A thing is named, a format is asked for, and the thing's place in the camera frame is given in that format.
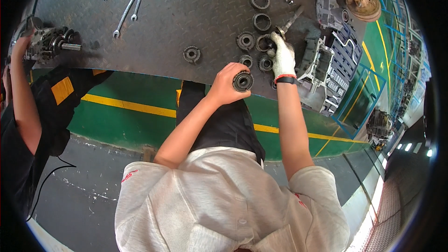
white work glove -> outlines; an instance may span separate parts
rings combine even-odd
[[[277,79],[280,77],[294,77],[297,78],[294,67],[296,60],[294,59],[294,49],[289,43],[285,43],[284,40],[275,32],[271,33],[272,41],[277,45],[277,53],[273,58],[274,65],[272,71],[274,71],[274,81],[277,83]]]

workbench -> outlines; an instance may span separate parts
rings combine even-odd
[[[73,67],[128,71],[211,84],[226,64],[238,62],[245,54],[236,44],[240,32],[250,31],[255,38],[262,34],[252,26],[254,14],[268,14],[272,31],[275,25],[283,26],[294,11],[304,5],[304,13],[286,33],[299,63],[305,50],[305,37],[320,36],[321,30],[316,20],[316,0],[293,2],[271,0],[269,8],[259,11],[251,6],[250,0],[142,0],[138,20],[131,21],[134,2],[119,38],[114,39],[112,33],[129,0],[37,0],[35,16],[56,27],[67,26],[78,31],[83,50],[70,53],[69,58],[60,55],[47,63],[36,64],[35,68],[67,63]],[[201,51],[196,64],[183,58],[184,49],[190,45]],[[264,53],[253,48],[248,54],[256,62]],[[251,68],[255,79],[252,93],[277,99],[276,91],[271,88],[272,72],[259,70],[255,62]]]

